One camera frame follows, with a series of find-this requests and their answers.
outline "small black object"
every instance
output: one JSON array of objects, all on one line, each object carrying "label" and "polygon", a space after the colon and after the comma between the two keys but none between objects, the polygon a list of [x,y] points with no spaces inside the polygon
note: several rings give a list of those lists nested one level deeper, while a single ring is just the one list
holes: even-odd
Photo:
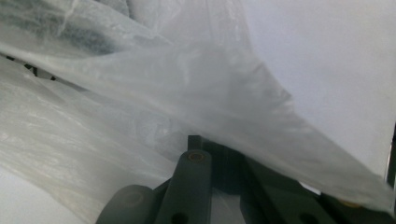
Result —
[{"label": "small black object", "polygon": [[314,194],[296,180],[195,135],[189,136],[188,151],[172,179],[154,190],[120,190],[97,224],[208,224],[212,187],[241,196],[247,224],[396,224],[386,213]]}]

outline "white surface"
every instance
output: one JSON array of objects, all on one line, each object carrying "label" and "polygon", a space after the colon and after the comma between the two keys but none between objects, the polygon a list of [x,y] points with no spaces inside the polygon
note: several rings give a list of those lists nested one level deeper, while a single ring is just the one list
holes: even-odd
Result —
[{"label": "white surface", "polygon": [[296,112],[384,175],[396,121],[396,2],[243,2],[253,48]]},{"label": "white surface", "polygon": [[0,223],[82,224],[67,208],[30,182],[0,168]]}]

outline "black object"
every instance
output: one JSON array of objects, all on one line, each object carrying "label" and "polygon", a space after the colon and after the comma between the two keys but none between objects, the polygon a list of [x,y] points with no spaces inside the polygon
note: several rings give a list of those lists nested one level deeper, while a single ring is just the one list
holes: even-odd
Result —
[{"label": "black object", "polygon": [[189,136],[188,151],[171,180],[155,190],[120,190],[97,224],[208,224],[212,187],[241,196],[247,224],[396,224],[386,213],[318,196],[298,181],[200,136]]}]

